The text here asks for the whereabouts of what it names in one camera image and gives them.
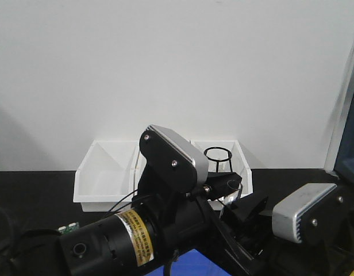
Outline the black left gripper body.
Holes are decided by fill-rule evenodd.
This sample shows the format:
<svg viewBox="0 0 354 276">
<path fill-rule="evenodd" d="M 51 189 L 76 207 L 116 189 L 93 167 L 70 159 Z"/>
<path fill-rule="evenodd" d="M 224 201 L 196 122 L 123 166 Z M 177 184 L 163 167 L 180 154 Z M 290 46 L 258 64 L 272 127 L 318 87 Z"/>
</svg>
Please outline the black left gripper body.
<svg viewBox="0 0 354 276">
<path fill-rule="evenodd" d="M 225 191 L 235 191 L 240 176 L 235 172 L 208 174 L 202 186 L 178 191 L 183 181 L 175 170 L 162 176 L 157 167 L 147 165 L 138 183 L 132 208 L 140 215 L 153 245 L 154 259 L 131 270 L 145 275 L 161 266 L 165 274 L 172 262 L 196 249 L 231 275 L 264 275 L 268 268 L 259 257 L 265 235 L 258 232 L 268 197 L 258 191 L 225 205 L 219 216 L 209 204 Z"/>
</svg>

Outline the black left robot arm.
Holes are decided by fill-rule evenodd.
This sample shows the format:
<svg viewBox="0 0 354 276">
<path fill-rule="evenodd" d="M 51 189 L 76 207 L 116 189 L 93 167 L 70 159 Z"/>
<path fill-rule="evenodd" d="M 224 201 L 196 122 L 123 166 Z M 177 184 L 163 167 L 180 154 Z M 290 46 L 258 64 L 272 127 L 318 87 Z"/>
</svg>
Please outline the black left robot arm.
<svg viewBox="0 0 354 276">
<path fill-rule="evenodd" d="M 243 224 L 221 220 L 209 202 L 239 191 L 235 172 L 209 172 L 182 189 L 177 172 L 146 167 L 132 206 L 69 233 L 22 231 L 8 220 L 0 275 L 145 275 L 197 250 L 233 275 L 262 275 L 265 261 L 239 241 Z"/>
</svg>

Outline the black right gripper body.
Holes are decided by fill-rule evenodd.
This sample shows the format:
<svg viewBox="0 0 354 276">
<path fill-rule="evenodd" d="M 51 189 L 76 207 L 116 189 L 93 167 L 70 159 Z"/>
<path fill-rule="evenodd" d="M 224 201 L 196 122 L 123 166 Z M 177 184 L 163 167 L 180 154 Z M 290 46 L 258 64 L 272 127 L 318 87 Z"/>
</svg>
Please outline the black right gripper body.
<svg viewBox="0 0 354 276">
<path fill-rule="evenodd" d="M 272 208 L 265 194 L 248 195 L 226 207 L 222 218 L 232 224 L 234 238 L 263 263 L 259 275 L 354 275 L 354 199 L 345 191 L 349 208 L 339 232 L 332 241 L 312 246 L 273 234 L 273 208 L 288 195 Z"/>
</svg>

